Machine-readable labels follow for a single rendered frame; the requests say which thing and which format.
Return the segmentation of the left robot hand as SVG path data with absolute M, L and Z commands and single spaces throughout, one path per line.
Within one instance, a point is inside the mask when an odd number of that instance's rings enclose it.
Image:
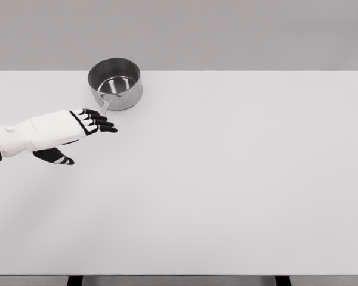
M 76 142 L 100 132 L 118 130 L 108 118 L 87 108 L 61 110 L 30 119 L 30 149 L 33 155 L 47 163 L 73 165 L 72 158 L 58 146 Z

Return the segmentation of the steel pot with handle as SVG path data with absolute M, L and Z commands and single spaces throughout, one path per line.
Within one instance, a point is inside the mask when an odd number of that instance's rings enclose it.
M 143 94 L 141 70 L 126 58 L 108 58 L 96 63 L 89 70 L 87 80 L 103 115 L 135 106 Z

